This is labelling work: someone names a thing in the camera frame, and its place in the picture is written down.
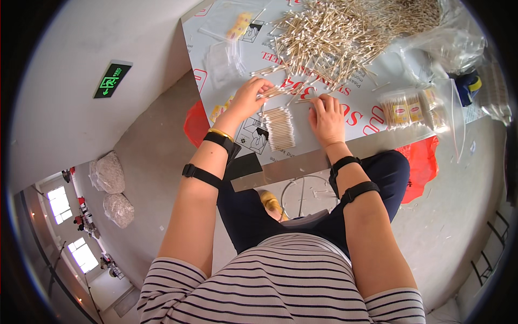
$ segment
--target green exit sign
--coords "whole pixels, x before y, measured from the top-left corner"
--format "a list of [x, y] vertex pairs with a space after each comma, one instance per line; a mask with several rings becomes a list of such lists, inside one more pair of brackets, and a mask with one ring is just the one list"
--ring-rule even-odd
[[131, 62], [111, 60], [110, 66], [95, 91], [94, 98], [110, 98], [132, 66]]

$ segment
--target bundle of cotton swabs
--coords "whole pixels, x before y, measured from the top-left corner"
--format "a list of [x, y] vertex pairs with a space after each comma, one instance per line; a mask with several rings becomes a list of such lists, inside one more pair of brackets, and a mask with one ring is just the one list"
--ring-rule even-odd
[[273, 88], [270, 88], [270, 89], [266, 90], [265, 92], [259, 94], [257, 96], [257, 99], [271, 98], [271, 97], [275, 97], [276, 95], [285, 94], [288, 92], [290, 92], [290, 89], [281, 89], [280, 86], [274, 86]]
[[272, 151], [295, 146], [291, 113], [287, 108], [279, 107], [260, 114], [268, 130], [268, 142]]
[[358, 69], [378, 86], [369, 66], [390, 41], [439, 23], [436, 0], [322, 0], [305, 2], [301, 11], [287, 11], [270, 22], [284, 32], [272, 39], [281, 64], [253, 75], [286, 71], [287, 77], [308, 69], [329, 81], [335, 91]]

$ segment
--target stainless steel table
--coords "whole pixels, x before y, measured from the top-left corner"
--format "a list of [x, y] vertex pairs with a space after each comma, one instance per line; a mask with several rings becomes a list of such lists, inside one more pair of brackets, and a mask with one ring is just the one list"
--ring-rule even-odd
[[[198, 90], [200, 91], [200, 96], [207, 116], [211, 114], [215, 105], [223, 105], [228, 97], [234, 94], [239, 85], [249, 78], [248, 75], [243, 76], [242, 79], [237, 80], [237, 82], [230, 84], [228, 87], [224, 86], [221, 88], [211, 84], [211, 78], [207, 73], [208, 69], [204, 66], [204, 60], [209, 47], [220, 41], [200, 33], [198, 29], [208, 18], [210, 18], [211, 13], [214, 12], [214, 8], [217, 8], [221, 2], [223, 2], [223, 0], [218, 0], [216, 2], [213, 0], [205, 0], [200, 2], [181, 19], [194, 76], [198, 84]], [[247, 66], [247, 72], [275, 64], [275, 55], [273, 55], [275, 51], [269, 49], [268, 44], [270, 43], [267, 43], [273, 39], [274, 35], [270, 33], [273, 26], [267, 25], [266, 23], [281, 17], [283, 10], [300, 9], [300, 7], [297, 8], [295, 6], [289, 7], [287, 4], [287, 1], [285, 4], [282, 0], [272, 1], [266, 7], [265, 12], [260, 16], [260, 19], [264, 20], [257, 22], [258, 24], [261, 24], [258, 35], [256, 33], [255, 38], [252, 39], [252, 41], [251, 39], [240, 39], [238, 41], [238, 43], [241, 40], [243, 41], [240, 43], [240, 46], [242, 46], [241, 51], [245, 56], [244, 59]], [[416, 58], [414, 64], [419, 66], [420, 64], [423, 64], [422, 60], [426, 59], [427, 58]], [[352, 126], [354, 127], [346, 125], [346, 139], [351, 151], [359, 158], [366, 158], [386, 150], [395, 149], [418, 140], [434, 136], [434, 133], [429, 128], [422, 125], [412, 125], [411, 127], [402, 130], [386, 131], [384, 130], [386, 129], [386, 123], [384, 120], [382, 123], [379, 122], [379, 119], [384, 118], [384, 116], [381, 110], [377, 110], [377, 96], [383, 91], [412, 85], [411, 79], [405, 75], [404, 68], [401, 63], [398, 63], [398, 60], [399, 57], [397, 54], [390, 53], [389, 50], [387, 50], [386, 54], [381, 55], [377, 60], [375, 60], [375, 62], [380, 62], [378, 64], [379, 70], [377, 70], [377, 72], [380, 75], [385, 74], [385, 79], [381, 78], [378, 83], [384, 84], [387, 79], [391, 81], [390, 86], [383, 87], [383, 90], [379, 90], [375, 93], [371, 92], [376, 85], [373, 81], [364, 76], [362, 78], [351, 80], [350, 83], [348, 82], [348, 84], [345, 84], [344, 88], [350, 88], [348, 88], [349, 91], [346, 91], [347, 93], [342, 92], [340, 94], [335, 92], [335, 94], [342, 95], [343, 98], [338, 97], [340, 102], [345, 102], [347, 107], [352, 107], [349, 115], [346, 116], [346, 119], [348, 121], [347, 124], [353, 124]], [[272, 75], [272, 78], [270, 78], [270, 76], [267, 78], [274, 84], [280, 84], [284, 75], [283, 72], [278, 72], [277, 75]], [[321, 88], [317, 88], [316, 90], [323, 93], [324, 87], [325, 84], [322, 84]], [[291, 99], [291, 96], [288, 99], [284, 98], [284, 102], [289, 101], [289, 99]], [[270, 104], [271, 101], [273, 100], [268, 102], [268, 109], [273, 109], [276, 106], [283, 105], [281, 99], [279, 99], [279, 103], [273, 103], [273, 105]], [[297, 111], [298, 107], [294, 106], [295, 105], [292, 104], [290, 109]], [[304, 106], [304, 109], [301, 109], [301, 111], [302, 110], [306, 111], [305, 114], [307, 114], [306, 106]], [[257, 154], [263, 169], [262, 172], [249, 174], [232, 180], [232, 185], [236, 191], [256, 188], [300, 177], [322, 171], [330, 167], [325, 152], [319, 149], [316, 139], [314, 139], [314, 136], [309, 130], [309, 125], [305, 125], [306, 115], [299, 118], [297, 115], [302, 115], [302, 112], [293, 112], [292, 114], [295, 115], [294, 127], [298, 127], [298, 132], [295, 133], [295, 137], [298, 142], [297, 147], [294, 148], [294, 152], [288, 154], [286, 154], [286, 152], [271, 152], [269, 151], [269, 147], [265, 144], [265, 147], [261, 150], [262, 154]], [[243, 153], [252, 152], [246, 145], [242, 146]]]

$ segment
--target gold bracelet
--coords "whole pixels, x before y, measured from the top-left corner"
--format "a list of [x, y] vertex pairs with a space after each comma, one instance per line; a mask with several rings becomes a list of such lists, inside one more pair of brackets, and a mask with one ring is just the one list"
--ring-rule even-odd
[[234, 142], [234, 138], [223, 131], [217, 130], [215, 128], [210, 128], [209, 133], [210, 132], [220, 134], [221, 136], [224, 136], [224, 137], [228, 137], [228, 139], [230, 139], [232, 141], [232, 143]]

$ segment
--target table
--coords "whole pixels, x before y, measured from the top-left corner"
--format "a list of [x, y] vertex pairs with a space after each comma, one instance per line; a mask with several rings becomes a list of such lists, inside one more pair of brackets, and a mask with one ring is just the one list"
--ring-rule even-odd
[[[288, 6], [287, 0], [272, 0], [261, 16], [249, 26], [247, 33], [237, 41], [247, 74], [236, 77], [223, 85], [216, 85], [215, 80], [207, 72], [205, 58], [209, 47], [219, 43], [220, 40], [200, 32], [199, 29], [223, 2], [224, 0], [215, 2], [205, 0], [181, 19], [193, 74], [208, 117], [212, 114], [215, 105], [224, 105], [229, 96], [233, 95], [242, 83], [250, 78], [249, 72], [280, 63], [280, 58], [271, 48], [273, 43], [270, 42], [274, 36], [279, 35], [280, 30], [272, 33], [273, 25], [266, 23], [280, 18], [284, 11], [290, 9], [296, 11], [302, 7], [299, 0], [293, 0], [292, 7]], [[428, 63], [428, 57], [423, 53], [416, 53], [409, 62], [414, 71], [427, 73], [421, 69], [421, 66], [426, 66]], [[397, 48], [387, 48], [386, 53], [374, 60], [370, 68], [378, 74], [378, 85], [388, 81], [390, 84], [373, 92], [372, 90], [377, 87], [375, 83], [365, 72], [356, 71], [341, 90], [335, 91], [333, 94], [344, 104], [346, 140], [354, 155], [363, 159], [434, 136], [429, 128], [422, 125], [386, 131], [387, 125], [379, 107], [378, 96], [385, 91], [414, 84], [410, 75], [405, 72], [400, 56], [397, 54]], [[293, 76], [287, 79], [284, 72], [276, 72], [266, 78], [273, 84], [295, 85], [297, 82], [306, 80], [307, 76]], [[313, 89], [307, 87], [298, 96], [312, 97], [313, 90], [316, 90], [318, 94], [327, 93], [329, 90], [326, 90], [326, 87], [325, 80], [320, 79], [313, 85]], [[292, 97], [292, 95], [273, 97], [266, 104], [265, 110], [279, 106], [285, 107]], [[236, 191], [300, 177], [330, 167], [325, 152], [320, 148], [307, 121], [310, 104], [295, 104], [295, 101], [296, 99], [289, 106], [293, 115], [292, 123], [296, 140], [296, 146], [293, 148], [272, 152], [266, 143], [260, 143], [259, 146], [251, 145], [250, 142], [253, 139], [251, 129], [261, 128], [260, 117], [257, 114], [240, 126], [236, 142], [242, 146], [242, 150], [238, 157], [255, 152], [262, 171], [233, 179], [232, 185]]]

